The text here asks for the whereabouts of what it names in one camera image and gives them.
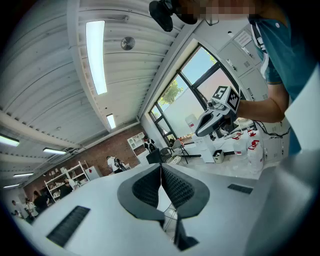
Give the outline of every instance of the rectangular light panel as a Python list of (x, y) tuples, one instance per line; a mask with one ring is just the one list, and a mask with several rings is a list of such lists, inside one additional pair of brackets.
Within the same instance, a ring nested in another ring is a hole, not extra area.
[(104, 20), (85, 24), (86, 50), (93, 83), (98, 95), (107, 92), (104, 69), (104, 30)]
[(45, 149), (43, 149), (43, 152), (51, 153), (51, 154), (58, 154), (58, 155), (64, 155), (64, 154), (67, 153), (67, 152), (62, 151), (62, 150), (55, 150), (55, 149), (47, 148), (47, 147)]
[(15, 185), (10, 185), (10, 186), (4, 186), (3, 188), (4, 189), (9, 189), (9, 188), (14, 188), (14, 187), (17, 187), (19, 186), (20, 184), (15, 184)]
[(31, 176), (33, 175), (34, 173), (23, 173), (23, 174), (15, 174), (13, 175), (14, 178), (21, 178), (21, 177), (27, 177), (27, 176)]
[(19, 145), (19, 140), (0, 134), (0, 143), (17, 147)]
[(116, 123), (115, 123), (115, 119), (114, 119), (114, 115), (110, 114), (106, 116), (106, 119), (108, 119), (109, 125), (111, 127), (111, 129), (116, 128)]

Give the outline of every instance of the white ceiling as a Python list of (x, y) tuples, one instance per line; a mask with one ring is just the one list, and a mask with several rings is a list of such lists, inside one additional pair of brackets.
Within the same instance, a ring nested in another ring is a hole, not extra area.
[[(102, 119), (113, 114), (117, 126), (132, 124), (155, 74), (184, 24), (173, 17), (164, 32), (149, 15), (151, 0), (80, 0), (76, 10), (79, 59), (90, 95), (79, 78), (70, 43), (67, 0), (40, 0), (21, 19), (0, 59), (0, 110), (41, 133), (81, 144), (107, 132)], [(104, 69), (107, 93), (97, 95), (86, 48), (86, 22), (104, 20)], [(135, 47), (121, 48), (124, 37)], [(94, 110), (96, 104), (99, 114)], [(43, 153), (63, 146), (31, 139), (0, 126), (0, 133), (18, 139), (18, 147), (0, 144), (2, 154), (44, 159), (39, 163), (0, 162), (1, 185), (16, 173), (43, 172), (66, 159)]]

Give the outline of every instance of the white shelving unit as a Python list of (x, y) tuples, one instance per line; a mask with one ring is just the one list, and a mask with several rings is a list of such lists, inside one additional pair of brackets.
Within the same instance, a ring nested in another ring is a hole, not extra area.
[[(76, 175), (76, 174), (75, 174), (75, 170), (78, 169), (78, 168), (81, 168), (82, 173), (79, 174), (79, 175)], [(69, 170), (65, 171), (64, 173), (58, 175), (57, 177), (54, 177), (53, 179), (49, 180), (48, 182), (44, 182), (44, 184), (45, 184), (45, 186), (47, 187), (47, 189), (48, 189), (50, 195), (52, 196), (53, 200), (56, 202), (56, 199), (58, 199), (58, 198), (60, 197), (60, 195), (53, 196), (53, 194), (54, 194), (53, 191), (56, 190), (56, 189), (58, 189), (59, 187), (63, 186), (64, 183), (62, 183), (62, 184), (60, 184), (60, 185), (56, 185), (56, 186), (53, 187), (53, 188), (49, 188), (48, 185), (49, 185), (50, 183), (56, 181), (57, 179), (59, 179), (59, 178), (61, 178), (61, 177), (63, 177), (63, 176), (66, 176), (65, 179), (67, 178), (67, 179), (75, 180), (76, 178), (79, 178), (80, 176), (84, 175), (84, 176), (86, 177), (87, 181), (80, 184), (81, 186), (83, 186), (84, 184), (86, 184), (86, 183), (88, 183), (88, 182), (90, 181), (89, 178), (88, 178), (88, 176), (87, 176), (87, 174), (86, 174), (86, 172), (85, 172), (85, 170), (88, 169), (88, 168), (89, 168), (89, 167), (88, 167), (86, 161), (84, 161), (84, 162), (80, 162), (80, 161), (79, 161), (79, 164), (78, 164), (78, 165), (70, 168)]]
[(142, 146), (144, 144), (144, 137), (145, 134), (140, 132), (139, 134), (127, 139), (131, 149), (135, 150), (136, 148)]

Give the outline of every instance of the black window frame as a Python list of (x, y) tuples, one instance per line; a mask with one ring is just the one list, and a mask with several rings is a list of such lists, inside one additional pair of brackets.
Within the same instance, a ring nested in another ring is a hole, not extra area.
[[(197, 79), (197, 81), (195, 81), (193, 84), (188, 80), (188, 78), (186, 77), (186, 75), (182, 72), (183, 68), (189, 63), (189, 61), (194, 57), (194, 55), (196, 55), (196, 53), (203, 48), (204, 50), (206, 50), (215, 60), (216, 63), (209, 68), (200, 78)], [(158, 104), (158, 101), (160, 100), (160, 98), (162, 97), (162, 95), (164, 94), (164, 92), (167, 90), (167, 88), (171, 85), (171, 83), (174, 81), (174, 79), (177, 76), (180, 76), (182, 78), (182, 80), (186, 83), (186, 85), (188, 86), (188, 88), (191, 90), (191, 92), (193, 93), (193, 95), (195, 96), (195, 98), (198, 100), (199, 104), (201, 105), (201, 107), (203, 108), (203, 111), (207, 110), (207, 100), (206, 98), (201, 94), (201, 92), (198, 90), (198, 87), (204, 82), (206, 81), (210, 76), (212, 76), (216, 71), (218, 71), (219, 69), (221, 69), (224, 74), (229, 78), (229, 80), (231, 81), (231, 83), (233, 84), (234, 88), (239, 92), (239, 85), (237, 84), (237, 82), (235, 81), (235, 79), (233, 78), (233, 76), (230, 74), (230, 72), (226, 69), (226, 67), (220, 62), (220, 60), (214, 55), (212, 54), (212, 52), (210, 52), (205, 46), (203, 46), (201, 43), (198, 42), (197, 46), (194, 48), (194, 50), (189, 54), (189, 56), (185, 59), (185, 61), (182, 63), (182, 65), (180, 66), (180, 68), (178, 68), (176, 70), (176, 72), (174, 73), (174, 76), (170, 79), (169, 83), (167, 84), (167, 86), (164, 88), (164, 90), (162, 91), (160, 97), (155, 101), (155, 104), (152, 106), (149, 115), (151, 117), (151, 119), (153, 120), (155, 126), (157, 127), (157, 129), (159, 130), (161, 136), (163, 137), (164, 141), (166, 142), (166, 144), (168, 146), (170, 146), (169, 144), (169, 140), (167, 138), (167, 136), (169, 135), (173, 135), (175, 137), (175, 139), (178, 139), (179, 137), (177, 137), (177, 135), (175, 134), (174, 130), (172, 129), (170, 123), (168, 122), (167, 118), (164, 115), (164, 112), (162, 111), (161, 107)], [(243, 94), (243, 92), (241, 91), (241, 96), (240, 96), (241, 100), (245, 100), (245, 96)], [(153, 118), (153, 113), (152, 113), (152, 109), (154, 108), (154, 106), (156, 106), (159, 110), (159, 112), (161, 113), (161, 116), (157, 119), (154, 120)], [(164, 121), (166, 122), (166, 124), (168, 125), (168, 127), (170, 128), (170, 132), (162, 135), (162, 131), (159, 129), (157, 123), (164, 119)]]

